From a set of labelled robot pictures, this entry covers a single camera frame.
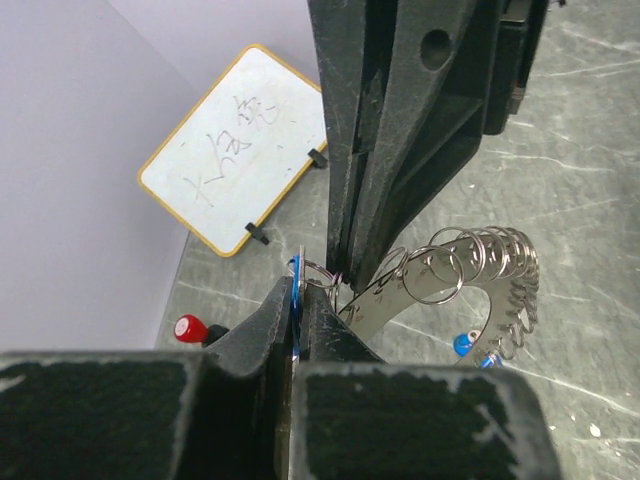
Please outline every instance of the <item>red and black object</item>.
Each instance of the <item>red and black object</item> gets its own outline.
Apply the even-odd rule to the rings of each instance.
[[[217,342],[228,332],[229,329],[222,325],[207,327],[202,320],[191,314],[180,317],[173,327],[176,340],[182,343],[201,343],[203,347]]]

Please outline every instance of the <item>yellow whiteboard border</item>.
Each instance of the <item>yellow whiteboard border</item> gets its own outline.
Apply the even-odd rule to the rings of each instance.
[[[196,103],[195,106],[189,111],[189,113],[187,113],[187,115],[182,119],[182,121],[178,124],[178,126],[173,129],[173,131],[169,134],[169,136],[165,139],[165,141],[162,142],[162,144],[156,149],[156,151],[153,153],[153,155],[151,155],[149,160],[147,160],[145,162],[145,164],[142,166],[142,168],[138,171],[138,185],[140,186],[140,188],[142,188],[145,192],[147,192],[149,195],[151,195],[151,197],[153,197],[153,199],[156,202],[158,202],[160,205],[162,205],[182,225],[187,227],[196,237],[198,237],[200,239],[200,241],[202,243],[204,243],[207,247],[209,247],[211,250],[213,250],[217,255],[219,255],[219,256],[221,256],[223,258],[233,257],[236,253],[238,253],[240,251],[240,249],[242,247],[244,247],[245,243],[247,243],[249,238],[251,238],[251,234],[249,232],[247,232],[247,234],[244,236],[244,238],[242,240],[240,240],[238,245],[236,245],[236,247],[232,251],[230,251],[230,252],[221,251],[214,244],[212,244],[209,240],[204,238],[204,236],[202,236],[202,234],[198,230],[196,230],[196,228],[193,225],[191,225],[184,218],[182,218],[173,208],[171,208],[160,197],[158,197],[153,191],[151,191],[151,189],[149,189],[144,183],[142,183],[142,174],[147,169],[147,167],[151,164],[151,162],[153,162],[155,160],[155,158],[162,151],[162,149],[167,145],[167,143],[169,143],[169,141],[178,132],[178,130],[180,130],[182,128],[182,126],[186,123],[186,121],[189,120],[191,115],[193,115],[193,112],[195,112],[198,109],[198,107],[202,104],[202,102],[204,102],[206,100],[206,98],[211,94],[213,89],[216,88],[218,86],[218,84],[222,81],[222,79],[227,76],[227,74],[231,71],[231,69],[233,67],[235,67],[236,63],[238,63],[240,61],[240,59],[245,55],[245,53],[247,53],[252,48],[257,48],[258,50],[261,50],[262,52],[266,53],[271,58],[273,58],[276,62],[278,62],[280,65],[282,65],[287,70],[289,70],[291,73],[295,74],[298,78],[303,80],[305,83],[307,83],[308,85],[310,85],[311,87],[313,87],[317,91],[320,91],[320,87],[318,85],[316,85],[310,78],[306,77],[305,75],[300,73],[298,70],[293,68],[291,65],[289,65],[287,62],[285,62],[281,58],[277,57],[273,52],[271,52],[265,46],[260,45],[258,43],[252,43],[251,45],[248,45],[247,47],[245,47],[242,50],[242,52],[240,52],[240,54],[235,58],[235,60],[233,62],[231,62],[231,64],[226,68],[226,70],[222,73],[222,75],[220,75],[220,77],[218,77],[218,79],[211,86],[211,88],[209,88],[209,90],[207,90],[207,92],[198,101],[198,103]],[[324,142],[322,142],[322,144],[318,148],[316,148],[316,150],[321,152],[321,151],[323,151],[325,149],[326,146],[327,146],[327,142],[324,141]],[[287,186],[284,188],[284,190],[282,190],[282,192],[280,192],[280,194],[276,197],[276,199],[273,201],[273,203],[271,203],[271,205],[269,205],[267,210],[262,214],[262,216],[258,219],[258,221],[255,222],[256,226],[260,226],[265,221],[265,219],[278,206],[278,204],[287,195],[287,193],[289,193],[289,191],[293,188],[293,186],[296,184],[296,182],[298,180],[300,180],[300,177],[302,177],[302,175],[309,169],[309,167],[312,165],[312,163],[313,163],[313,160],[311,158],[309,158],[309,160],[302,167],[302,169],[291,179],[291,181],[287,184]]]

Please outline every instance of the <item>whiteboard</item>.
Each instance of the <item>whiteboard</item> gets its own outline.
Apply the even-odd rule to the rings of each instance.
[[[326,145],[319,88],[247,47],[138,174],[213,251],[235,255]]]

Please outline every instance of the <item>black clamp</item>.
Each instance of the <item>black clamp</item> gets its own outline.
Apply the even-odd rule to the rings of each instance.
[[[324,170],[329,166],[329,160],[327,159],[327,157],[322,155],[315,148],[312,148],[311,150],[309,150],[308,155],[311,158],[311,160],[313,160],[314,168],[317,168],[319,170]]]
[[[269,245],[269,239],[267,238],[267,235],[264,233],[264,230],[262,230],[260,227],[257,227],[253,223],[249,222],[247,223],[247,226],[244,228],[251,234],[252,238],[255,238],[256,240],[258,240],[259,242],[262,242],[265,245]]]

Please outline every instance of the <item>red knob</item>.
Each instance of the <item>red knob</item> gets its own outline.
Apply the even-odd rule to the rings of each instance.
[[[199,318],[193,315],[183,315],[173,327],[173,334],[179,342],[202,343],[209,336],[209,330]]]

